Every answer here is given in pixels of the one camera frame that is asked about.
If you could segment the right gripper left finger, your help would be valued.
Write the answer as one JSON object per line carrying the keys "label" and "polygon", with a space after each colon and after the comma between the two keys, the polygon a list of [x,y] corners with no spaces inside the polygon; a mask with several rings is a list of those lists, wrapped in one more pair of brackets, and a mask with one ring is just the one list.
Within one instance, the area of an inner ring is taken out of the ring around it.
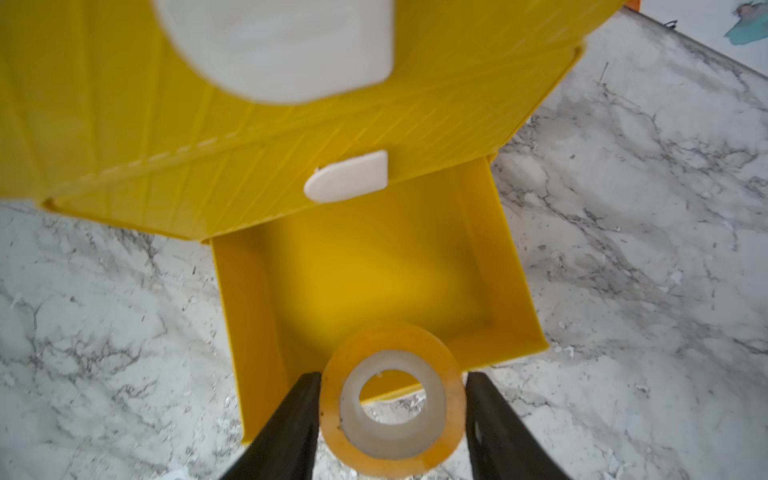
{"label": "right gripper left finger", "polygon": [[299,377],[224,480],[310,479],[320,428],[321,374]]}

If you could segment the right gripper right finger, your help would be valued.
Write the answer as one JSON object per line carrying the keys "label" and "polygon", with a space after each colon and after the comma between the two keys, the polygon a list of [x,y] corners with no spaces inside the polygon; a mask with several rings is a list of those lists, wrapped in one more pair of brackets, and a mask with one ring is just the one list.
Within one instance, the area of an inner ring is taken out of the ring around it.
{"label": "right gripper right finger", "polygon": [[475,479],[568,480],[491,379],[467,375],[465,433]]}

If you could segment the orange tape roll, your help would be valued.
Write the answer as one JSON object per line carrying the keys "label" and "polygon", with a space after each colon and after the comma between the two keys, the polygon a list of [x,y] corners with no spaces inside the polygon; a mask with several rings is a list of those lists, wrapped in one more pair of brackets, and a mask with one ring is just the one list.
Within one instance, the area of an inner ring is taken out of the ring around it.
{"label": "orange tape roll", "polygon": [[[414,418],[385,424],[370,418],[361,393],[386,371],[411,375],[425,391]],[[368,476],[404,478],[438,466],[465,433],[467,400],[462,374],[450,350],[413,325],[383,325],[362,331],[341,346],[322,373],[320,430],[345,465]]]}

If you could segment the yellow top drawer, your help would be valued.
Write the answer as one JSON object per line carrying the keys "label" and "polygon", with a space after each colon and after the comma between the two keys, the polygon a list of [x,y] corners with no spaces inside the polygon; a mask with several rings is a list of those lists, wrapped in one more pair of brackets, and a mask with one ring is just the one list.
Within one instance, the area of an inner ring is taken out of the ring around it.
{"label": "yellow top drawer", "polygon": [[496,149],[616,1],[398,1],[384,82],[296,106],[198,73],[146,1],[1,5],[1,194],[64,201],[221,157],[277,185],[375,150],[394,179]]}

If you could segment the yellow drawer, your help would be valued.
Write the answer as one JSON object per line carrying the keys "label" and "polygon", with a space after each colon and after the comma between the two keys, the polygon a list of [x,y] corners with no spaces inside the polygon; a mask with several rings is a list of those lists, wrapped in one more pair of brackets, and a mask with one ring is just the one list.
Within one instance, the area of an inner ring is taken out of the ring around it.
{"label": "yellow drawer", "polygon": [[198,73],[146,1],[1,5],[1,194],[64,201],[221,157],[277,185],[375,150],[394,179],[496,149],[616,1],[398,1],[384,82],[296,106]]}
{"label": "yellow drawer", "polygon": [[429,331],[465,371],[548,346],[485,158],[210,245],[245,442],[376,325]]}
{"label": "yellow drawer", "polygon": [[359,156],[385,152],[388,182],[398,184],[495,154],[584,50],[576,43],[387,106],[50,199],[44,206],[187,240],[242,230],[311,208],[307,180]]}

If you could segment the yellow bottom drawer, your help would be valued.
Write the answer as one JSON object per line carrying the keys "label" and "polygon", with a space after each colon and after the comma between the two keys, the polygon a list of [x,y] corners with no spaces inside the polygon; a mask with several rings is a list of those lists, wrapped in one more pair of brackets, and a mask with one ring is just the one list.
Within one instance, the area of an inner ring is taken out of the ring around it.
{"label": "yellow bottom drawer", "polygon": [[465,371],[548,346],[485,158],[210,245],[245,442],[376,325],[429,331]]}

